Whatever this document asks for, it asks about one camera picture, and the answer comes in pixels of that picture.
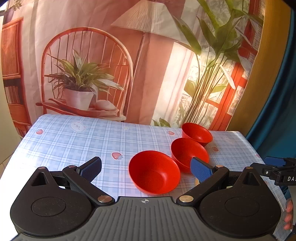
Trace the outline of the person's right hand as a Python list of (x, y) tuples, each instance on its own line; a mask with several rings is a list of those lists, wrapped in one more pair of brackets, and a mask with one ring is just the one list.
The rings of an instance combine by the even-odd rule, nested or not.
[(292, 199), (289, 198), (286, 202), (286, 210), (284, 212), (283, 220), (285, 225), (283, 227), (284, 230), (291, 230), (293, 229), (293, 202)]

